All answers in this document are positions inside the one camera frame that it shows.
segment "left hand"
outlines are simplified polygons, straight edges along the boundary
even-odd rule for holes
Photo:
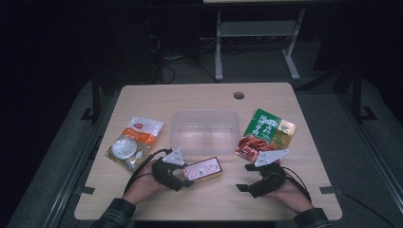
[[[160,184],[154,179],[151,165],[155,160],[151,161],[144,169],[139,173],[138,179],[135,180],[122,197],[123,200],[127,200],[134,205],[147,200],[155,193],[168,189],[165,185]]]

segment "sleeve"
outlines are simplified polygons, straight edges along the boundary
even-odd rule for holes
[[[333,227],[321,208],[304,211],[295,216],[294,221],[298,228]]]
[[[92,227],[125,228],[136,210],[136,206],[124,199],[114,199]]]

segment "metal stand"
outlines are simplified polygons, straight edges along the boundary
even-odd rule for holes
[[[86,108],[81,120],[92,121],[93,124],[97,121],[101,113],[101,101],[100,101],[100,85],[98,83],[97,73],[92,74],[92,115],[91,108]]]
[[[367,112],[367,114],[361,115],[361,85],[362,85],[361,71],[356,61],[351,60],[347,62],[349,64],[343,64],[306,85],[295,87],[294,90],[309,90],[315,86],[318,86],[324,81],[336,75],[339,75],[337,81],[333,85],[333,90],[335,91],[335,93],[338,94],[346,93],[348,87],[351,84],[353,84],[352,113],[355,119],[360,124],[362,124],[363,121],[377,120],[377,117],[375,116],[371,108],[368,106],[363,107],[364,110]]]
[[[217,14],[217,44],[216,44],[216,80],[222,81],[221,64],[221,37],[241,37],[241,36],[290,36],[291,42],[287,49],[282,51],[284,60],[290,70],[291,77],[299,80],[297,68],[291,57],[297,41],[299,29],[305,9],[299,11],[297,20],[288,21],[237,21],[222,22],[221,12]]]

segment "food package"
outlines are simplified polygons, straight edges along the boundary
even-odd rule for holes
[[[184,177],[189,181],[202,182],[222,175],[217,157],[187,165],[183,169]]]
[[[106,156],[120,163],[130,172],[148,157],[163,123],[147,118],[133,117],[121,136],[106,151]]]
[[[260,151],[286,149],[296,128],[293,123],[258,109],[240,139],[235,154],[255,162]]]

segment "wire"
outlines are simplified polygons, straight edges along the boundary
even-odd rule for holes
[[[157,50],[160,48],[160,45],[161,45],[160,38],[158,38],[158,36],[155,36],[155,35],[148,35],[148,38],[157,40],[157,46],[155,48],[151,49],[151,52],[157,53]]]
[[[169,80],[169,82],[166,83],[166,85],[169,85],[175,79],[175,76],[176,76],[175,70],[173,68],[169,67],[169,66],[166,66],[166,65],[163,65],[162,67],[168,68],[168,69],[170,69],[172,71],[172,78],[171,78],[171,80]],[[163,78],[163,74],[161,74],[161,81],[162,81],[163,84],[165,84],[165,79]]]
[[[136,169],[136,171],[134,171],[133,175],[131,175],[130,179],[127,182],[127,185],[125,187],[124,193],[127,192],[127,190],[129,189],[130,185],[137,179],[137,175],[140,174],[140,172],[145,168],[146,165],[148,165],[149,162],[151,162],[151,160],[159,153],[165,152],[166,154],[169,154],[170,152],[172,152],[172,150],[169,149],[161,149],[156,151],[153,154],[150,154],[141,164],[140,166]]]
[[[371,207],[367,206],[366,204],[364,204],[363,202],[359,201],[358,199],[352,197],[350,194],[347,193],[343,193],[344,196],[346,196],[347,198],[349,198],[350,200],[358,203],[359,205],[361,205],[362,207],[366,208],[367,210],[369,210],[370,212],[374,213],[376,216],[378,216],[380,219],[382,219],[383,221],[385,221],[386,223],[388,223],[391,227],[396,228],[396,226],[394,226],[390,221],[388,221],[386,218],[384,218],[382,215],[380,215],[379,213],[377,213],[374,209],[372,209]]]
[[[163,57],[163,59],[168,62],[175,62],[175,61],[184,59],[185,57],[186,57],[186,55],[177,55],[177,56],[173,56],[173,57]]]
[[[210,78],[213,79],[213,81],[215,83],[217,83],[217,80],[215,79],[215,77],[206,68],[204,68],[203,66],[201,66],[199,64],[195,64],[195,63],[171,63],[170,65],[194,65],[196,67],[199,67],[199,68],[203,69],[210,76]]]
[[[281,168],[286,169],[286,170],[292,172],[294,175],[296,175],[296,177],[297,177],[297,178],[299,179],[299,181],[301,182],[303,188],[305,188],[305,190],[308,191],[308,188],[306,188],[305,183],[302,181],[302,179],[299,177],[299,175],[297,175],[296,172],[294,172],[292,169],[287,168],[287,167],[281,167]]]
[[[211,37],[211,38],[201,38],[201,40],[206,40],[206,41],[209,41],[209,40],[211,40],[208,44],[206,44],[206,45],[204,45],[203,47],[201,47],[201,50],[200,50],[200,53],[205,53],[205,52],[207,52],[208,50],[211,50],[211,49],[213,49],[215,46],[215,44],[216,44],[216,38],[213,38],[213,37]]]
[[[142,177],[147,176],[147,175],[150,175],[150,174],[153,174],[153,173],[141,174],[140,176],[137,176],[133,181],[136,181],[136,180],[138,180],[139,178],[142,178]]]
[[[76,225],[76,226],[74,226],[74,228],[77,228],[77,227],[80,225],[80,223],[81,223],[81,221],[80,221],[80,220],[78,220],[77,225]]]
[[[237,44],[233,44],[233,45],[222,44],[221,45],[221,54],[223,54],[223,55],[239,55],[246,51],[245,50],[246,46],[244,44],[239,44],[239,46],[237,46]]]

